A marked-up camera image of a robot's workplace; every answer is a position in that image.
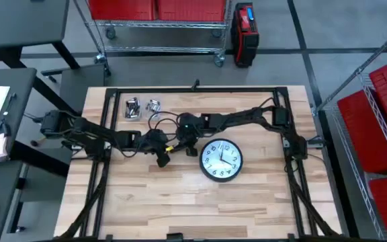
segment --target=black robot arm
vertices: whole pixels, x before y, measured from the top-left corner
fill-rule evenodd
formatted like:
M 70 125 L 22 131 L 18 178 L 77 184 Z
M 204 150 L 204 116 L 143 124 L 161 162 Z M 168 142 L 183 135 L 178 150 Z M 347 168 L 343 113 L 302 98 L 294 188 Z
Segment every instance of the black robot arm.
M 169 140 L 162 130 L 152 129 L 144 135 L 136 130 L 116 132 L 85 118 L 58 110 L 48 112 L 41 123 L 40 132 L 46 138 L 64 138 L 67 146 L 74 144 L 83 147 L 88 157 L 92 159 L 101 157 L 105 143 L 109 143 L 122 154 L 124 152 L 156 153 L 159 167 L 164 167 L 170 161 L 166 152 L 168 147 L 166 143 Z
M 263 113 L 271 112 L 271 124 L 263 117 Z M 307 142 L 296 133 L 293 117 L 285 108 L 268 106 L 252 108 L 231 114 L 201 114 L 200 117 L 190 113 L 182 113 L 177 117 L 179 127 L 176 135 L 179 144 L 172 150 L 179 151 L 186 148 L 189 156 L 197 156 L 194 148 L 198 138 L 209 137 L 227 128 L 245 124 L 258 124 L 264 129 L 282 134 L 287 143 L 287 156 L 295 159 L 307 159 Z

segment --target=black desk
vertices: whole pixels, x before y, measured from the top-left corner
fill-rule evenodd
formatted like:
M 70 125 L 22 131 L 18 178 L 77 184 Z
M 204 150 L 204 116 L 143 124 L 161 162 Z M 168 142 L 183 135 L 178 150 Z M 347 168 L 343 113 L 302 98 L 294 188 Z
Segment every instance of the black desk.
M 0 61 L 10 68 L 26 68 L 20 61 L 24 46 L 52 44 L 70 68 L 79 69 L 62 43 L 68 8 L 68 0 L 0 0 Z M 74 112 L 37 77 L 34 89 L 58 109 Z
M 6 117 L 6 122 L 11 128 L 11 137 L 7 140 L 7 152 L 11 160 L 0 163 L 0 236 L 19 180 L 22 162 L 61 176 L 67 176 L 68 173 L 69 166 L 66 163 L 15 140 L 35 78 L 35 69 L 0 70 L 0 86 L 10 86 L 8 95 L 13 92 L 17 94 Z

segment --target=metal shelf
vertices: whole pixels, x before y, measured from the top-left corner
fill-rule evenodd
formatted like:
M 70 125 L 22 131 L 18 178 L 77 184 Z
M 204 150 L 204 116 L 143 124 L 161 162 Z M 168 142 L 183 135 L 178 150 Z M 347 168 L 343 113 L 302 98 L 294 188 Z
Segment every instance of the metal shelf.
M 190 53 L 217 53 L 220 48 L 191 48 L 191 47 L 154 47 L 154 46 L 105 46 L 106 51 L 124 51 L 124 52 L 190 52 Z
M 135 27 L 135 28 L 205 28 L 205 29 L 220 29 L 226 28 L 225 22 L 174 22 L 174 21 L 132 21 L 132 20 L 97 20 L 87 22 L 89 26 L 103 27 Z
M 349 138 L 349 132 L 347 131 L 346 125 L 343 121 L 343 117 L 341 116 L 338 107 L 327 108 L 326 111 L 327 114 L 330 114 L 332 116 L 336 124 L 335 126 L 337 127 L 337 131 L 339 133 L 341 142 L 343 143 L 347 158 L 350 162 L 352 172 L 355 176 L 359 189 L 361 190 L 363 201 L 365 203 L 368 213 L 370 214 L 370 218 L 373 222 L 377 236 L 379 240 L 385 240 L 387 239 L 386 229 L 382 226 L 383 222 L 379 219 L 378 216 L 376 216 L 376 209 L 372 206 L 372 200 L 366 189 L 367 185 L 364 185 L 364 180 L 362 179 L 362 176 L 360 175 L 357 169 L 357 165 L 354 159 L 355 155 L 352 155 L 352 151 L 354 151 L 353 145 Z
M 361 81 L 362 89 L 368 98 L 368 102 L 370 103 L 371 109 L 373 109 L 374 116 L 376 117 L 377 122 L 379 123 L 380 128 L 382 129 L 382 132 L 387 140 L 387 124 L 371 92 L 371 90 L 374 89 L 371 79 L 364 73 L 359 74 L 357 77 Z
M 74 0 L 75 6 L 80 14 L 87 31 L 95 43 L 99 55 L 95 57 L 95 62 L 107 62 L 106 52 L 179 52 L 179 53 L 212 53 L 214 54 L 214 64 L 222 67 L 225 62 L 226 39 L 232 21 L 232 0 L 225 0 L 224 20 L 222 22 L 189 22 L 189 21 L 137 21 L 137 20 L 96 20 L 92 19 L 90 6 L 87 0 L 84 1 L 84 10 L 80 7 L 78 0 Z M 116 28 L 187 28 L 187 29 L 209 29 L 211 35 L 220 39 L 220 48 L 186 48 L 186 47 L 148 47 L 148 46 L 120 46 L 122 42 L 112 42 L 117 38 Z

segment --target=black power cord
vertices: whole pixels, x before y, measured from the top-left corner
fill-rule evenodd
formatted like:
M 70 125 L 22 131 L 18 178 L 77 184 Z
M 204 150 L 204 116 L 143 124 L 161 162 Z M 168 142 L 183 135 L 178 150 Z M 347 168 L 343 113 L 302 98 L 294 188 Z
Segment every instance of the black power cord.
M 325 163 L 325 161 L 322 158 L 320 158 L 319 156 L 311 155 L 311 154 L 307 154 L 307 155 L 310 155 L 311 157 L 314 157 L 316 159 L 320 159 L 323 163 Z

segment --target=concrete floor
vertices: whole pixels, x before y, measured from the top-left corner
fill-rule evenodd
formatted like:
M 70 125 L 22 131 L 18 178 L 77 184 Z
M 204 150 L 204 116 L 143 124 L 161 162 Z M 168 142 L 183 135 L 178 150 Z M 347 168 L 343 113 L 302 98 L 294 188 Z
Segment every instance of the concrete floor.
M 79 2 L 82 8 L 85 8 L 83 0 Z M 294 0 L 294 3 L 307 48 L 379 47 L 387 40 L 387 0 Z M 253 4 L 261 35 L 259 48 L 300 47 L 287 1 L 253 0 Z M 124 29 L 118 30 L 118 36 L 119 38 L 113 44 L 126 46 L 139 43 L 179 44 L 181 46 L 217 44 L 216 40 L 210 37 L 209 30 Z M 91 53 L 96 52 L 72 3 L 64 43 L 73 53 L 92 55 Z M 49 45 L 24 48 L 24 56 L 28 57 L 32 56 L 30 54 L 55 52 Z M 311 54 L 312 68 L 322 99 L 335 90 L 369 55 Z M 108 61 L 113 75 L 108 79 L 107 84 L 110 86 L 191 85 L 196 79 L 199 79 L 202 85 L 305 85 L 310 101 L 313 103 L 313 95 L 301 54 L 260 54 L 249 69 L 236 68 L 232 56 L 226 57 L 222 68 L 214 66 L 212 59 L 213 56 L 111 57 Z M 24 58 L 22 61 L 28 67 L 37 68 L 39 71 L 67 67 L 61 58 Z M 81 65 L 86 65 L 91 64 L 93 59 L 91 56 L 77 58 L 77 61 Z M 387 54 L 383 54 L 367 71 L 386 63 Z M 0 63 L 0 68 L 7 67 Z M 58 83 L 54 84 L 48 80 L 46 83 L 58 91 Z M 359 89 L 360 85 L 354 81 L 338 97 L 344 97 Z M 27 112 L 41 116 L 53 108 L 33 90 Z M 37 129 L 30 128 L 33 125 L 35 124 L 28 119 L 22 121 L 18 135 L 20 141 L 29 143 L 31 139 L 41 137 L 38 127 Z M 331 131 L 336 138 L 332 124 Z M 335 146 L 339 152 L 339 162 L 351 205 L 356 211 L 355 221 L 359 232 L 364 238 L 375 238 L 369 215 L 363 205 L 350 166 L 344 158 L 341 144 L 336 141 Z M 56 148 L 58 144 L 45 143 L 44 147 Z M 47 179 L 52 179 L 55 181 L 53 183 L 57 184 L 51 187 L 55 194 L 54 197 L 47 198 L 43 202 L 27 203 L 19 223 L 27 227 L 27 231 L 4 235 L 2 241 L 36 241 L 53 236 L 58 205 L 63 191 L 63 180 L 61 181 L 59 177 L 47 177 Z

